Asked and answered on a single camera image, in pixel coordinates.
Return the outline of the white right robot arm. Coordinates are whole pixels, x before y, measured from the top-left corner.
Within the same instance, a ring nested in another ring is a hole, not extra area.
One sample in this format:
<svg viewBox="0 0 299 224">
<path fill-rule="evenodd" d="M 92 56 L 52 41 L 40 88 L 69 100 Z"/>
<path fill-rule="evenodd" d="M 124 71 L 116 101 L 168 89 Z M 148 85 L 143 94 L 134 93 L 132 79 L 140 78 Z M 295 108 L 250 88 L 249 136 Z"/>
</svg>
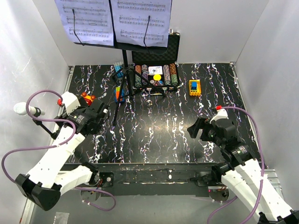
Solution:
<svg viewBox="0 0 299 224">
<path fill-rule="evenodd" d="M 233 191 L 259 224 L 299 222 L 299 212 L 276 191 L 249 146 L 238 140 L 231 120 L 199 117 L 187 131 L 191 138 L 196 138 L 201 131 L 202 141 L 212 142 L 221 149 L 225 160 L 212 167 L 212 182 L 224 184 Z"/>
</svg>

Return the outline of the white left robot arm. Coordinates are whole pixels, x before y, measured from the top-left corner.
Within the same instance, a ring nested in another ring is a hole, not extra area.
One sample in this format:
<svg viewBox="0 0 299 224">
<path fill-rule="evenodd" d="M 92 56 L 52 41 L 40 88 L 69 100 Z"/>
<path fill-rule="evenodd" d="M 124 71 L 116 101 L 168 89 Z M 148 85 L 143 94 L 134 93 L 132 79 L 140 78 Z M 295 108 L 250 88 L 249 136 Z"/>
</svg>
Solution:
<svg viewBox="0 0 299 224">
<path fill-rule="evenodd" d="M 101 100 L 95 99 L 88 105 L 80 97 L 70 113 L 63 112 L 56 117 L 60 129 L 51 148 L 30 171 L 19 174 L 15 179 L 24 196 L 48 211 L 67 191 L 81 184 L 93 187 L 99 183 L 100 172 L 89 162 L 83 162 L 63 175 L 59 172 L 85 138 L 100 131 L 108 108 Z"/>
</svg>

